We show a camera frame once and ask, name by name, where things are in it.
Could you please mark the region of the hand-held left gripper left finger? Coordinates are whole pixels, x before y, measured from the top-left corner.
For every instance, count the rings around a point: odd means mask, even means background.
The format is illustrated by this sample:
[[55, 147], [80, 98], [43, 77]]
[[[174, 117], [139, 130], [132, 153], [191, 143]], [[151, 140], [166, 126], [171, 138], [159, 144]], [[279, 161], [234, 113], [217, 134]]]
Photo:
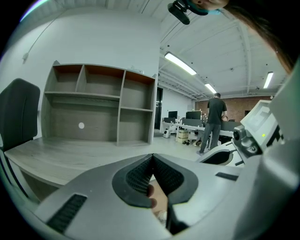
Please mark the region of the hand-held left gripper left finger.
[[36, 216], [71, 240], [166, 240], [147, 196], [152, 155], [95, 167], [39, 205]]

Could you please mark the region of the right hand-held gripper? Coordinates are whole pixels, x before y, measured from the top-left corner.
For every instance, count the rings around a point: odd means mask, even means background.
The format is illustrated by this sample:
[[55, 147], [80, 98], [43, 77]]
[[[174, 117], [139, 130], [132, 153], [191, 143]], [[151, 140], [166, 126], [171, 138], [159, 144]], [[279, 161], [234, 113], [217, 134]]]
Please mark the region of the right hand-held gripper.
[[[300, 69], [297, 67], [272, 100], [260, 100], [241, 121], [247, 133], [259, 147], [300, 138]], [[235, 146], [224, 143], [204, 153], [197, 162], [210, 165], [240, 165]]]

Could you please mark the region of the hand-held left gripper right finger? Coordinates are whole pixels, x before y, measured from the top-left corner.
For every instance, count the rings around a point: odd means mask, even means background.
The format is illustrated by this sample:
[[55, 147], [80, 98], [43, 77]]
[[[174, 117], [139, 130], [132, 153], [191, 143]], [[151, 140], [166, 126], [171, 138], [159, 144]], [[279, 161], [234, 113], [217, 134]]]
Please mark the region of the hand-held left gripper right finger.
[[187, 203], [172, 207], [173, 231], [159, 224], [154, 240], [296, 240], [300, 237], [300, 142], [251, 157], [245, 167], [200, 164]]

